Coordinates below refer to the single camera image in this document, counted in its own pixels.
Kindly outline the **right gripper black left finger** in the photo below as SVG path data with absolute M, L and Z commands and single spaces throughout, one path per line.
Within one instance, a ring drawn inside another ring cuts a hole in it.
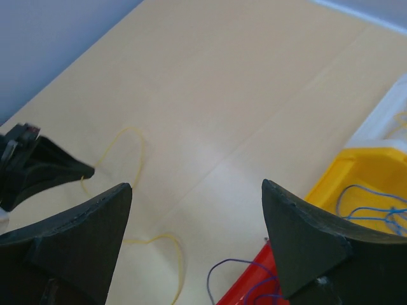
M 1 235 L 1 304 L 105 304 L 132 188 L 98 196 Z

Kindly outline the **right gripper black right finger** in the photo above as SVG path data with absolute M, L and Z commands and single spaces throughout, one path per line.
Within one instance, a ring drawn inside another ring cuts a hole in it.
M 265 179 L 265 224 L 290 304 L 406 304 L 406 238 L 341 219 Z

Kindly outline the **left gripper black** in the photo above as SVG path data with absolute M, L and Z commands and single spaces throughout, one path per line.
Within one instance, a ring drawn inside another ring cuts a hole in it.
M 1 173 L 1 208 L 7 212 L 35 194 L 89 179 L 95 173 L 94 167 L 73 158 L 50 139 L 38 137 L 39 131 L 25 123 L 1 135 L 1 168 L 5 168 Z

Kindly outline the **red plastic bin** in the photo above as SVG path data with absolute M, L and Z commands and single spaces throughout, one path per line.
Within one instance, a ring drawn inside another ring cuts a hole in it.
M 252 260 L 225 259 L 211 267 L 208 275 L 226 262 L 247 264 L 247 268 L 238 280 L 229 288 L 220 300 L 215 300 L 207 284 L 207 292 L 212 304 L 289 304 L 282 296 L 277 267 L 269 240 Z

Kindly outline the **yellow plastic bin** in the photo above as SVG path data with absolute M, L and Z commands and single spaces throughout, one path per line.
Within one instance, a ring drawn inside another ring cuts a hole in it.
M 305 199 L 354 224 L 406 236 L 406 153 L 344 149 Z

